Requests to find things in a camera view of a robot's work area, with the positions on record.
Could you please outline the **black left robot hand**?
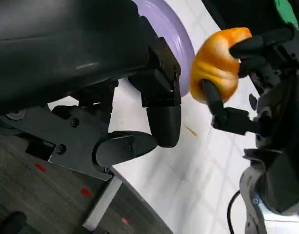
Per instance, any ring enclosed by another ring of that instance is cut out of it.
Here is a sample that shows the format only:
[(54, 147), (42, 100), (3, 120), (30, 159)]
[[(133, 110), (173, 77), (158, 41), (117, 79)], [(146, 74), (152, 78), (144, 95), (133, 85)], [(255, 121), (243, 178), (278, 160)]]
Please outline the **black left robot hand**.
[[(113, 165), (175, 147), (180, 74), (131, 0), (0, 0), (0, 134), (32, 156), (107, 181)], [(108, 131), (122, 78), (150, 133)]]

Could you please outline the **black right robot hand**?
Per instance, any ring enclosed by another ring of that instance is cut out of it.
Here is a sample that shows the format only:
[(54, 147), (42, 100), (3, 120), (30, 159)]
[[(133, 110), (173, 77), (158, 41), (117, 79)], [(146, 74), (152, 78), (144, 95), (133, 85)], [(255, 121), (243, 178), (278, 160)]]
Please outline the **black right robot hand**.
[[(249, 77), (259, 98), (250, 100), (257, 115), (225, 107), (239, 79)], [(208, 105), (218, 130), (256, 135), (256, 146), (283, 151), (299, 142), (299, 30), (286, 24), (252, 35), (246, 27), (210, 36), (193, 62), (190, 91)]]

